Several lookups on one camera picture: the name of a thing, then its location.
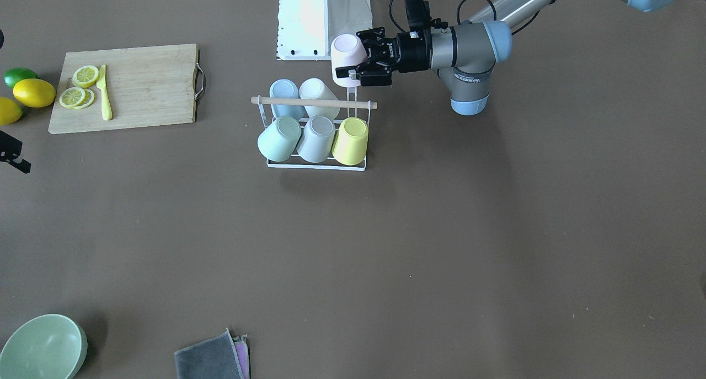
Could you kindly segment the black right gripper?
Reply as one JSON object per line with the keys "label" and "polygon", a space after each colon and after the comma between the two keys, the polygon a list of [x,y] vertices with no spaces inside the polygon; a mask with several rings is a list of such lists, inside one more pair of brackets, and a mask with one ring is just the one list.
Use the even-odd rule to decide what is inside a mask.
{"label": "black right gripper", "polygon": [[31,170],[31,163],[26,161],[22,155],[23,143],[8,133],[0,131],[1,134],[1,161],[8,163],[13,168],[22,173],[28,174]]}

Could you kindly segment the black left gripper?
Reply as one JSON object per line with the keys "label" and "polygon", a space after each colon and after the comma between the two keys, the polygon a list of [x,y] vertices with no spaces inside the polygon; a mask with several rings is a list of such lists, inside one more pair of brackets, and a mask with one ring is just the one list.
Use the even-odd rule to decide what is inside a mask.
{"label": "black left gripper", "polygon": [[356,36],[368,58],[356,67],[336,67],[337,79],[359,79],[363,87],[387,87],[395,71],[405,74],[431,69],[431,30],[388,38],[385,29],[368,29],[356,32]]}

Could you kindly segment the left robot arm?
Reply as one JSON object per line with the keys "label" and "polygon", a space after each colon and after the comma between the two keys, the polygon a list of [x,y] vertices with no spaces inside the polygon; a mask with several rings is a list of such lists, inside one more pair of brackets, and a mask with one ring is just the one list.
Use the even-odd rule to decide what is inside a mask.
{"label": "left robot arm", "polygon": [[461,115],[482,112],[496,64],[509,59],[514,34],[558,0],[487,0],[482,11],[454,24],[433,19],[426,0],[404,0],[408,29],[387,37],[383,27],[360,30],[351,38],[363,57],[349,65],[332,63],[333,80],[361,87],[391,85],[393,72],[434,70]]}

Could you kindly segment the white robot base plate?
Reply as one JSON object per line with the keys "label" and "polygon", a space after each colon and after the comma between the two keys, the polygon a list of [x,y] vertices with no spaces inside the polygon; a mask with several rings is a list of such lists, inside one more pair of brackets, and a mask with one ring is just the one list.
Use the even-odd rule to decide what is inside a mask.
{"label": "white robot base plate", "polygon": [[276,59],[329,60],[331,42],[372,27],[370,0],[279,0]]}

